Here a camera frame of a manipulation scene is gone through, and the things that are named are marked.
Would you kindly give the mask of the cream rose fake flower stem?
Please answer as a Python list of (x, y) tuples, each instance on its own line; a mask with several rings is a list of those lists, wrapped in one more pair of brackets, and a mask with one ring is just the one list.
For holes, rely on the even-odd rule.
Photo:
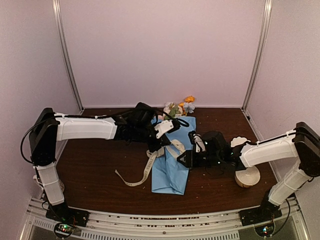
[(183, 115), (182, 107), (174, 102), (167, 102), (164, 105), (163, 111), (167, 113), (169, 116), (171, 116), (172, 118), (178, 118)]

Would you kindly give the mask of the orange fake flower stem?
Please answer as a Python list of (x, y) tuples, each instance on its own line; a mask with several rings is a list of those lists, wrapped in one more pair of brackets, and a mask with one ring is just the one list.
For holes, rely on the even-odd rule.
[(195, 99), (196, 99), (196, 98), (195, 98), (194, 96), (192, 96), (192, 95), (187, 96), (187, 97), (185, 97), (185, 98), (183, 99), (183, 101), (180, 102), (178, 105), (183, 108), (185, 105), (188, 105), (188, 104), (193, 103), (193, 102), (195, 101)]

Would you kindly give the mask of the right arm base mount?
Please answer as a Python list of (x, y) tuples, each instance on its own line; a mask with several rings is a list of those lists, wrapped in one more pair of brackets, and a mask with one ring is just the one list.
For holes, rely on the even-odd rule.
[(281, 210), (262, 209), (261, 207), (249, 208), (239, 211), (242, 226), (256, 225), (281, 217)]

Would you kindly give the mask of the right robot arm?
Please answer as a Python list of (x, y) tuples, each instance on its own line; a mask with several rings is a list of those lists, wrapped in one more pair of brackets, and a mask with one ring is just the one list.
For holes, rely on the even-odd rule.
[(193, 148), (176, 158), (187, 168), (230, 164), (239, 172), (268, 162), (295, 160), (285, 176), (265, 193), (256, 210), (261, 221), (268, 220), (290, 195), (320, 175), (320, 136), (305, 122), (298, 122), (294, 129), (279, 136), (256, 142), (240, 136), (228, 142), (216, 130), (203, 135), (191, 131), (188, 137)]

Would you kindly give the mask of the beige printed ribbon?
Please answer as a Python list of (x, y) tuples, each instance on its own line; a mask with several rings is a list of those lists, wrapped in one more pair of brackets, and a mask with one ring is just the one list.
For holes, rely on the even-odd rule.
[(147, 156), (149, 158), (148, 158), (148, 161), (147, 161), (147, 163), (146, 163), (146, 165), (144, 167), (143, 176), (142, 176), (142, 179), (140, 181), (128, 182), (121, 176), (121, 174), (117, 170), (115, 170), (115, 173), (121, 178), (121, 180), (127, 186), (129, 186), (129, 187), (139, 186), (139, 185), (143, 184), (148, 179), (149, 174), (150, 174), (150, 172), (152, 170), (152, 167), (153, 167), (153, 165), (155, 163), (156, 158), (164, 156), (166, 151), (168, 151), (175, 159), (178, 158), (178, 156), (179, 156), (178, 153), (171, 146), (173, 146), (175, 149), (177, 149), (180, 154), (183, 154), (186, 151), (185, 146), (177, 139), (173, 139), (170, 142), (170, 145), (166, 145), (166, 146), (160, 148), (160, 150), (155, 151), (153, 153), (151, 153), (149, 150), (147, 150), (146, 154), (147, 154)]

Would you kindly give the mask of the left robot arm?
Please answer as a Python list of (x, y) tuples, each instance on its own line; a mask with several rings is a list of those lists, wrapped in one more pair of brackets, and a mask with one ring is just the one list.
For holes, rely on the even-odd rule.
[(40, 186), (47, 196), (52, 213), (61, 222), (72, 218), (56, 168), (56, 145), (58, 142), (107, 140), (145, 143), (150, 153), (170, 143), (166, 134), (179, 126), (170, 117), (158, 120), (158, 109), (142, 102), (134, 108), (106, 115), (72, 115), (45, 108), (36, 123), (21, 139), (20, 147), (29, 141), (30, 156), (20, 152), (22, 158), (33, 166)]

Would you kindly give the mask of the light blue fake flower stem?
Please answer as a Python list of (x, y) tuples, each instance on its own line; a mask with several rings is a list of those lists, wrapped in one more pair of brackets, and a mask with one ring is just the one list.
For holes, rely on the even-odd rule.
[(195, 110), (195, 106), (192, 102), (184, 102), (182, 108), (185, 116), (192, 114)]

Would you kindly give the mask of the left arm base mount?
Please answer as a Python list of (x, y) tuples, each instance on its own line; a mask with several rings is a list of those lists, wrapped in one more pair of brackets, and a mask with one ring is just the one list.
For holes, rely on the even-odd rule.
[(46, 211), (45, 217), (72, 226), (86, 227), (89, 215), (89, 212), (86, 210), (69, 207), (57, 208), (53, 206), (53, 208), (49, 208)]

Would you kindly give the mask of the blue wrapping paper sheet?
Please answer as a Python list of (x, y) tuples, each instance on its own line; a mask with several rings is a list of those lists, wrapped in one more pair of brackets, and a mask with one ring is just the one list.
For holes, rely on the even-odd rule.
[[(196, 118), (193, 116), (182, 116), (189, 126), (180, 127), (180, 129), (167, 133), (169, 140), (178, 140), (183, 145), (185, 150), (191, 150), (193, 145), (190, 142), (188, 133), (195, 131), (197, 128)], [(151, 191), (158, 194), (175, 194), (184, 195), (188, 181), (189, 169), (177, 162), (167, 150), (161, 157), (156, 158), (152, 166), (151, 176)]]

